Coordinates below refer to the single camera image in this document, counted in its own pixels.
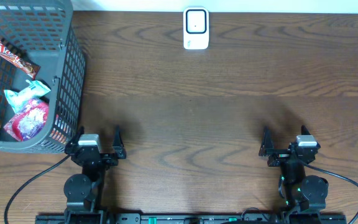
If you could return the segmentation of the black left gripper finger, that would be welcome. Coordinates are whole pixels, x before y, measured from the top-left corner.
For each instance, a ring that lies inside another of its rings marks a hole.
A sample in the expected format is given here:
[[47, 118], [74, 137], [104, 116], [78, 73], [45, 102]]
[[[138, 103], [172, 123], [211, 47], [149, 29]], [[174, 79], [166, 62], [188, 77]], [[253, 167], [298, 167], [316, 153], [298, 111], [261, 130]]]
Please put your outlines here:
[[84, 134], [84, 127], [80, 126], [80, 128], [77, 130], [76, 134], [72, 137], [70, 140], [70, 146], [75, 146], [78, 144], [78, 141], [80, 140], [80, 137]]
[[119, 126], [116, 126], [114, 139], [112, 142], [112, 148], [114, 149], [115, 153], [125, 153], [125, 147], [123, 141], [121, 139], [121, 130]]

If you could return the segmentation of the red purple snack bag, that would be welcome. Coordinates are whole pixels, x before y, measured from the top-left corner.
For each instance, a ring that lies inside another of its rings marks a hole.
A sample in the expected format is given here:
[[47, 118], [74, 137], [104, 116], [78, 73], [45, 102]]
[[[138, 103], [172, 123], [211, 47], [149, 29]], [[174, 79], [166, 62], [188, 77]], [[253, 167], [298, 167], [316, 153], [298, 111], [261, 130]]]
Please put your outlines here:
[[27, 141], [45, 126], [49, 106], [41, 99], [29, 99], [5, 125], [4, 130], [17, 141]]

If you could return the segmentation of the teal white snack packet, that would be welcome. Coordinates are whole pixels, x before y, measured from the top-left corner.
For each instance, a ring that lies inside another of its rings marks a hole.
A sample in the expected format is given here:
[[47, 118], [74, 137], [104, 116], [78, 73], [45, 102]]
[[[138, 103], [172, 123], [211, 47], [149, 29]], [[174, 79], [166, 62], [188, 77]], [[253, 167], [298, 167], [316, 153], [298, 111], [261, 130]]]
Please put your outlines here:
[[31, 98], [40, 98], [51, 91], [51, 89], [41, 81], [27, 80], [26, 82], [29, 86], [20, 92], [4, 90], [6, 100], [14, 113], [18, 113]]

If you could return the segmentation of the orange brown snack bar wrapper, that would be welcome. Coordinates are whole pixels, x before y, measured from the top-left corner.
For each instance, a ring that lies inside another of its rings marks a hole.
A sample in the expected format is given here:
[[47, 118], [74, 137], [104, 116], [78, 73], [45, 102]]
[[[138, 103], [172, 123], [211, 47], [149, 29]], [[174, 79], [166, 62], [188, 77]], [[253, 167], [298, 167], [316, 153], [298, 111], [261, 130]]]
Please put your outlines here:
[[19, 68], [31, 79], [35, 80], [36, 75], [40, 70], [40, 66], [27, 62], [20, 58], [18, 55], [12, 53], [0, 40], [0, 57], [13, 64], [16, 68]]

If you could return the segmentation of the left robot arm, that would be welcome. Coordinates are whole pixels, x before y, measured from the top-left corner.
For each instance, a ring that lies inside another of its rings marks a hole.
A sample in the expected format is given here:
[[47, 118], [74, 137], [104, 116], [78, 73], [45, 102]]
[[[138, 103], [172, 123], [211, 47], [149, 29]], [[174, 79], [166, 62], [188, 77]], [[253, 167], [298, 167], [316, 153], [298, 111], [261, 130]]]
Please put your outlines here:
[[126, 158], [121, 130], [116, 126], [112, 153], [101, 152], [97, 134], [85, 134], [80, 130], [65, 146], [65, 154], [82, 168], [65, 182], [63, 191], [67, 198], [65, 223], [114, 223], [114, 215], [101, 205], [106, 171]]

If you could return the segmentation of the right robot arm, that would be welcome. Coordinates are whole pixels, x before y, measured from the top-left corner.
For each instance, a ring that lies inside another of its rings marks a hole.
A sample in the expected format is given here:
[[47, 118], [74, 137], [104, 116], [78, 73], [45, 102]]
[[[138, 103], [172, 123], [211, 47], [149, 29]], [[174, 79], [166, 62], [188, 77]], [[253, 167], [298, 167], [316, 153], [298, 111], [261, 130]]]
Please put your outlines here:
[[259, 156], [267, 157], [269, 167], [279, 167], [279, 194], [286, 207], [277, 218], [282, 223], [321, 223], [319, 212], [326, 208], [328, 181], [316, 175], [306, 175], [305, 167], [315, 160], [319, 143], [306, 126], [301, 127], [286, 149], [276, 149], [270, 130], [265, 127]]

